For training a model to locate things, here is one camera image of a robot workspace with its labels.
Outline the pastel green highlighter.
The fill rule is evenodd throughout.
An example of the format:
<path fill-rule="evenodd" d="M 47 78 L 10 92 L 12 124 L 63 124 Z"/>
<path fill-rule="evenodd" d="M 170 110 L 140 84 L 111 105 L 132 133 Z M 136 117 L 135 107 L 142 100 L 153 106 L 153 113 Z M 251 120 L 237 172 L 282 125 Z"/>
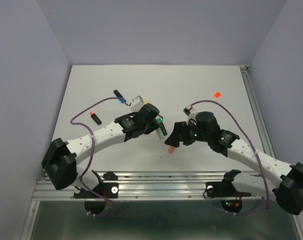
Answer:
<path fill-rule="evenodd" d="M 162 131 L 161 127 L 160 127 L 160 125 L 161 125 L 161 123 L 162 123 L 163 120 L 158 117 L 158 118 L 156 118 L 156 121 L 158 123 L 158 128 L 156 129 L 156 133 L 157 133 L 158 138 L 160 140 L 162 140 L 165 137 L 164 134 L 163 134 L 163 131 Z"/>

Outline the black highlighter blue cap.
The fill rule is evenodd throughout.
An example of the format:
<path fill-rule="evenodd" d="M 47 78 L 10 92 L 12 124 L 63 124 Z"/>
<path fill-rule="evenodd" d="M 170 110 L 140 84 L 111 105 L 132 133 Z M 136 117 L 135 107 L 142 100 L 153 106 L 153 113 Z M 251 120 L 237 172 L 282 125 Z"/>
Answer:
<path fill-rule="evenodd" d="M 113 91 L 113 93 L 114 93 L 114 95 L 118 98 L 118 100 L 119 100 L 122 104 L 124 104 L 124 103 L 126 102 L 126 100 L 124 99 L 124 97 L 122 96 L 122 94 L 121 94 L 117 89 L 115 89 L 115 90 Z"/>

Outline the black highlighter orange tip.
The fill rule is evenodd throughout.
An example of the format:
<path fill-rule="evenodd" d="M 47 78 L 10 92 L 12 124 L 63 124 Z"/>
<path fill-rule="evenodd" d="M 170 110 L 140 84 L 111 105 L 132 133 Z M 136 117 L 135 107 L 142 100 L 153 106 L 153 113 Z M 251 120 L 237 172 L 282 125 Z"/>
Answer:
<path fill-rule="evenodd" d="M 102 121 L 99 119 L 99 117 L 94 112 L 90 112 L 90 117 L 94 120 L 94 122 L 97 125 L 101 125 L 102 124 Z"/>

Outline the orange pen cap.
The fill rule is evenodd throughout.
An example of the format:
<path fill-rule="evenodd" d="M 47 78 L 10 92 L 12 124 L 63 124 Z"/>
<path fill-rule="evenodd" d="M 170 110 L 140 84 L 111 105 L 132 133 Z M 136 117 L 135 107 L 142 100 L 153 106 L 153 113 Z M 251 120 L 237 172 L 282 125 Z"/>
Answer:
<path fill-rule="evenodd" d="M 214 94 L 214 97 L 215 98 L 219 98 L 221 96 L 221 93 L 220 92 L 216 92 L 215 94 Z"/>

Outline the black highlighter green cap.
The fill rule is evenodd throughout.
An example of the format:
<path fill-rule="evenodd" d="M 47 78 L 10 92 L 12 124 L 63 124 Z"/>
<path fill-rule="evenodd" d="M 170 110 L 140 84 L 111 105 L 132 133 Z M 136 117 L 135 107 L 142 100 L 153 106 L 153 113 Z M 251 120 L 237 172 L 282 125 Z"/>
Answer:
<path fill-rule="evenodd" d="M 159 128 L 160 128 L 160 130 L 161 130 L 161 132 L 162 132 L 162 134 L 164 135 L 164 136 L 166 136 L 168 133 L 167 133 L 167 130 L 166 130 L 166 128 L 165 128 L 165 125 L 164 125 L 164 123 L 163 122 L 161 122 L 160 124 L 159 124 Z"/>

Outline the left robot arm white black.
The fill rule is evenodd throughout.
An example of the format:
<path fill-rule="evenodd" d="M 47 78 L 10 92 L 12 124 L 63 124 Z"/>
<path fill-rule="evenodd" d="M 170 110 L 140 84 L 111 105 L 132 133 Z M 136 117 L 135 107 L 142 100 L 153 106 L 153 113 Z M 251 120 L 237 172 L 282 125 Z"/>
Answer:
<path fill-rule="evenodd" d="M 81 162 L 94 154 L 116 144 L 150 134 L 159 128 L 158 108 L 147 103 L 137 112 L 116 118 L 107 126 L 68 141 L 53 140 L 41 162 L 41 166 L 56 190 L 69 186 L 83 188 L 91 197 L 98 197 L 103 191 L 99 178 L 80 166 Z"/>

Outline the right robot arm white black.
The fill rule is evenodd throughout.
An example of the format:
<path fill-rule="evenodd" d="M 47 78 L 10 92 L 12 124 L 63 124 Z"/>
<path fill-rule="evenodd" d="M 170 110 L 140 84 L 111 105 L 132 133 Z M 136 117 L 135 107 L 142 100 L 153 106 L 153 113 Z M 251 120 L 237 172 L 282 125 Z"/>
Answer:
<path fill-rule="evenodd" d="M 292 215 L 303 211 L 303 164 L 292 165 L 277 160 L 244 141 L 235 133 L 221 129 L 211 112 L 191 113 L 187 121 L 176 122 L 165 144 L 178 148 L 181 144 L 207 143 L 209 148 L 228 159 L 242 163 L 253 174 L 232 169 L 220 181 L 205 187 L 204 197 L 243 198 L 262 197 L 275 201 Z"/>

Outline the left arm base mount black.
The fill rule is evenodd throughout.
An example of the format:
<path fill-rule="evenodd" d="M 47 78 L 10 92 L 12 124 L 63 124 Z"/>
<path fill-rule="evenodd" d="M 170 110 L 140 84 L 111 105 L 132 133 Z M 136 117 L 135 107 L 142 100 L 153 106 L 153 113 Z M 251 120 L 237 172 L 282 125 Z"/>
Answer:
<path fill-rule="evenodd" d="M 119 183 L 118 176 L 108 171 L 103 174 L 98 174 L 97 171 L 92 170 L 92 176 L 94 176 L 94 180 L 96 180 L 96 185 L 92 189 L 98 195 L 101 195 L 105 198 L 109 199 L 117 199 L 119 192 Z M 81 186 L 76 186 L 74 188 L 73 197 L 75 199 L 98 199 L 99 197 L 87 189 L 81 184 Z"/>

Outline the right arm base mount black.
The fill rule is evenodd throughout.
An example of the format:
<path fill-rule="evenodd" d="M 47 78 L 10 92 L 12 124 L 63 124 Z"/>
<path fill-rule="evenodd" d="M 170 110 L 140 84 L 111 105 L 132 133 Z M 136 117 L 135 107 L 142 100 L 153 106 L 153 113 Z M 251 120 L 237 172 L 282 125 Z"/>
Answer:
<path fill-rule="evenodd" d="M 209 199 L 213 198 L 233 198 L 233 197 L 251 197 L 249 192 L 236 190 L 231 182 L 211 181 L 206 183 L 204 196 Z"/>

